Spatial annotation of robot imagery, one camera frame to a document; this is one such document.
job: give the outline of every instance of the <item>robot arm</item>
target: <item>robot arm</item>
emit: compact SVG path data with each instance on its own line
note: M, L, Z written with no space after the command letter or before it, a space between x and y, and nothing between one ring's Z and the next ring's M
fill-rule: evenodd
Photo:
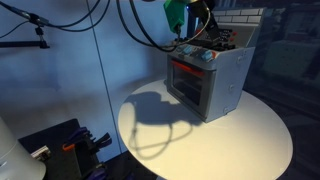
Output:
M205 30L212 41L216 41L220 37L218 24L211 13L215 7L213 0L167 0L164 4L164 9L172 32L177 33L179 27L184 24L185 7L189 14L199 18L203 24L207 22L209 11L210 20Z

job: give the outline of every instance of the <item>oven handle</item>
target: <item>oven handle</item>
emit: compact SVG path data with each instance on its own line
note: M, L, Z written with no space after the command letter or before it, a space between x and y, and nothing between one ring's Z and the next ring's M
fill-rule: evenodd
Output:
M199 70L196 70L196 69L193 69L189 66L186 66L184 64L181 64L181 63L178 63L177 61L171 61L173 65L181 68L182 70L188 72L188 73L191 73L193 75L196 75L196 76L203 76L204 75L204 72L203 71L199 71Z

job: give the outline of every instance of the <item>white object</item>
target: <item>white object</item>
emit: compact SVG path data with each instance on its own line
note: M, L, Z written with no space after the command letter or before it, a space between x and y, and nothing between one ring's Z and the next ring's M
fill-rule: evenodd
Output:
M0 117L0 180L40 180L46 167L33 159Z
M127 98L118 125L130 153L169 180L277 179L292 158L283 121L246 92L236 110L203 123L156 81Z

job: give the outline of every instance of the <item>orange part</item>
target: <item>orange part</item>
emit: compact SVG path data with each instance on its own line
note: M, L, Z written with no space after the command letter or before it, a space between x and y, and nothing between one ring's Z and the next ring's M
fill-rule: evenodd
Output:
M74 147L75 147L74 144L71 144L71 145L69 145L69 146L66 146L66 144L63 144L63 145L62 145L62 149L63 149L64 151L70 151L70 150L74 149Z
M201 31L201 29L196 29L195 35L198 34Z
M213 58L213 59L215 59L215 58L216 58L216 56L217 56L217 53L216 53L216 52L214 52L214 51L211 51L211 53L212 53L212 58Z

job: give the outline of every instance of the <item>green object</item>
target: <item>green object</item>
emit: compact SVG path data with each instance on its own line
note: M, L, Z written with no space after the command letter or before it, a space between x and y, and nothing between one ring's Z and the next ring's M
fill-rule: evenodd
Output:
M167 20L170 30L173 33L177 32L177 26L184 25L184 9L186 4L179 0L166 0L163 4L164 11L166 12Z

